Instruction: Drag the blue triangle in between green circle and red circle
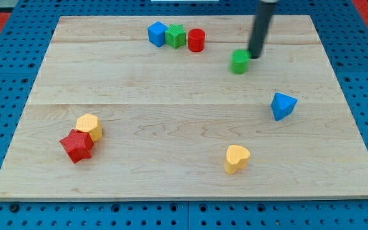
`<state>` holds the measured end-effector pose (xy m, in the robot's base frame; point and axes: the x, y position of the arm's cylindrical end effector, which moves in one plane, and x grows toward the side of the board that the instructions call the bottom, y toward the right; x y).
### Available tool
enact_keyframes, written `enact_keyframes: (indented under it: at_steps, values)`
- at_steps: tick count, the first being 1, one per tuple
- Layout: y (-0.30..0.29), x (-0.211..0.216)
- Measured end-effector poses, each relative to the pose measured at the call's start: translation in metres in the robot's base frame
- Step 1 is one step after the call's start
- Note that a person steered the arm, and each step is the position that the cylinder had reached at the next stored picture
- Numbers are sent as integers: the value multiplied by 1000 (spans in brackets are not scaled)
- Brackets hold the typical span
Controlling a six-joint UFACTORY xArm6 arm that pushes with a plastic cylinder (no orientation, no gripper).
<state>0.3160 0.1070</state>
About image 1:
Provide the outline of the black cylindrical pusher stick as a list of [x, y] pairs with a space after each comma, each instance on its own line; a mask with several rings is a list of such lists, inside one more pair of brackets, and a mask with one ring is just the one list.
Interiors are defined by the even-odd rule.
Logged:
[[268, 28], [279, 0], [259, 0], [252, 24], [248, 50], [251, 59], [258, 59], [263, 51]]

